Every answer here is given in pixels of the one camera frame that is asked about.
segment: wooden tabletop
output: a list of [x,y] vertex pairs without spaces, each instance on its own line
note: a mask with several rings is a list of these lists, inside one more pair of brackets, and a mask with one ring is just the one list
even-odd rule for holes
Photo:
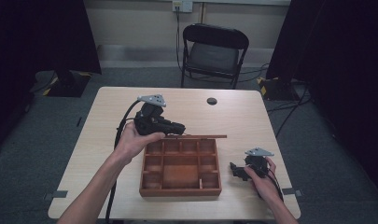
[[[162,116],[186,126],[186,134],[226,134],[217,139],[222,191],[218,197],[155,197],[139,194],[143,152],[121,172],[110,218],[146,220],[256,220],[273,214],[251,184],[232,176],[230,162],[245,165],[245,151],[262,147],[271,151],[281,189],[291,188],[264,103],[257,91],[103,87],[93,102],[58,190],[65,198],[53,199],[51,218],[59,218],[87,186],[113,151],[116,128],[125,112],[140,95],[162,94],[167,106]],[[213,97],[216,105],[206,101]],[[142,103],[133,108],[133,118]],[[285,204],[295,218],[301,211],[294,194]],[[108,198],[99,218],[105,217]]]

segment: box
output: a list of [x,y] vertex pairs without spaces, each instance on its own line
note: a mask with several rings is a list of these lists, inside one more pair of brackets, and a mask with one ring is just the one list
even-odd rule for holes
[[142,197],[218,196],[215,139],[162,139],[145,148]]

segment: baseboard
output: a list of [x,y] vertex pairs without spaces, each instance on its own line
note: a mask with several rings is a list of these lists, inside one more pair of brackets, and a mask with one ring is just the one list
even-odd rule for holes
[[[177,66],[175,48],[100,45],[97,51],[103,68]],[[181,60],[182,54],[183,49],[180,49],[179,60]],[[269,63],[272,56],[273,49],[248,49],[243,67],[261,67]]]

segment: forearm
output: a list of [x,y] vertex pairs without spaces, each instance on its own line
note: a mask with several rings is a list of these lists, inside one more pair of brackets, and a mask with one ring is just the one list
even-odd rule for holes
[[116,152],[112,153],[88,186],[66,209],[58,223],[94,223],[101,212],[107,194],[127,163],[119,159]]
[[275,217],[276,223],[278,224],[293,224],[299,223],[290,211],[287,209],[285,204],[279,199],[267,200],[266,201],[270,209],[273,211],[273,216]]

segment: gray carpet floor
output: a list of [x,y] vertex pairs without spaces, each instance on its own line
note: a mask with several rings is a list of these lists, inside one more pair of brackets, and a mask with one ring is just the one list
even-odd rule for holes
[[[34,90],[45,85],[52,74],[38,73]],[[258,74],[241,75],[243,82],[238,83],[237,89],[258,91],[253,79]],[[225,80],[186,78],[186,88],[230,88],[229,83],[219,81]],[[38,91],[29,112],[1,145],[0,223],[56,222],[48,217],[50,201],[44,196],[58,188],[93,99],[103,86],[178,88],[180,71],[172,67],[105,68],[102,75],[91,78],[80,98],[45,97]],[[295,88],[299,95],[304,94],[303,85]],[[305,101],[310,95],[305,93],[303,97]],[[268,109],[292,105],[264,103]],[[289,112],[285,109],[269,113],[276,133]],[[300,223],[378,223],[376,187],[334,139],[327,118],[312,102],[300,105],[292,113],[277,141],[292,185],[302,192],[298,197]]]

